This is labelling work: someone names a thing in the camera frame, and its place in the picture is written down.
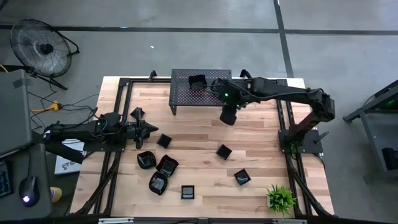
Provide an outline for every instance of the computer mouse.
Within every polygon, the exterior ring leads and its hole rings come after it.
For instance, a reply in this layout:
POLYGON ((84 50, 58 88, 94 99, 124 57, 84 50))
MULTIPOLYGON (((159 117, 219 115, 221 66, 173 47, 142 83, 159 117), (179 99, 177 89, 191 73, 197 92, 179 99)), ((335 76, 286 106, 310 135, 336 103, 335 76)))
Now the computer mouse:
POLYGON ((19 198, 25 207, 35 205, 40 198, 37 177, 28 176, 19 184, 19 198))

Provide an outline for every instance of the keyboard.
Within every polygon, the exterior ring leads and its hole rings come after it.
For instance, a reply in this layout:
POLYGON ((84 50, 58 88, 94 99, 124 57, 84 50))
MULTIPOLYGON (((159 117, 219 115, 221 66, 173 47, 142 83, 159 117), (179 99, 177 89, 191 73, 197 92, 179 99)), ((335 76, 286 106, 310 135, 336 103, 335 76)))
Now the keyboard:
POLYGON ((0 161, 0 198, 14 193, 10 176, 11 164, 7 161, 0 161))

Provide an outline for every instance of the fan stand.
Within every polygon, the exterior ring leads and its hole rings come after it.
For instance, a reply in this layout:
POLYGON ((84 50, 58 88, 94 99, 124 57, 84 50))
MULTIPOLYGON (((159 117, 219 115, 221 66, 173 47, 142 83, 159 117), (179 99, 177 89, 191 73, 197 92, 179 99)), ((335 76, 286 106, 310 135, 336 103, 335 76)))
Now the fan stand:
POLYGON ((33 72, 34 68, 32 68, 32 67, 23 66, 23 65, 3 65, 3 67, 5 69, 7 69, 8 72, 13 72, 13 71, 16 71, 16 70, 23 69, 23 70, 25 70, 26 73, 29 73, 31 75, 31 77, 33 77, 33 78, 39 78, 39 79, 41 79, 41 80, 43 80, 43 81, 45 81, 45 82, 47 82, 47 83, 49 83, 51 85, 55 85, 56 87, 59 87, 59 88, 61 88, 63 90, 68 90, 67 87, 65 87, 61 83, 55 81, 53 78, 49 78, 49 79, 48 78, 44 78, 44 77, 34 73, 33 72))

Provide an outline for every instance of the table leg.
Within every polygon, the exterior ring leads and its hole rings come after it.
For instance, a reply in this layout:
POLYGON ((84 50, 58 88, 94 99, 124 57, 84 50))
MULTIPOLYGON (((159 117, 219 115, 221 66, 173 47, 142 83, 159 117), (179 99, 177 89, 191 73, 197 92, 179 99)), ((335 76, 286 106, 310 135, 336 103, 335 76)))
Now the table leg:
POLYGON ((175 116, 177 114, 177 106, 170 106, 170 108, 172 109, 172 113, 175 116))

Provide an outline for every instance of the fan guard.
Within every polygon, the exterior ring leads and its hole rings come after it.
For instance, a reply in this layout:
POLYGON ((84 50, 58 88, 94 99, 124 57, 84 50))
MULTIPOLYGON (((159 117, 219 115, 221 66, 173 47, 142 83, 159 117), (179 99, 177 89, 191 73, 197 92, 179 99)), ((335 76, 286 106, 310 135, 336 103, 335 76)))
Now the fan guard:
POLYGON ((33 74, 49 78, 65 74, 72 55, 78 53, 71 53, 67 40, 54 27, 35 19, 23 19, 11 30, 11 47, 18 60, 32 68, 33 74))

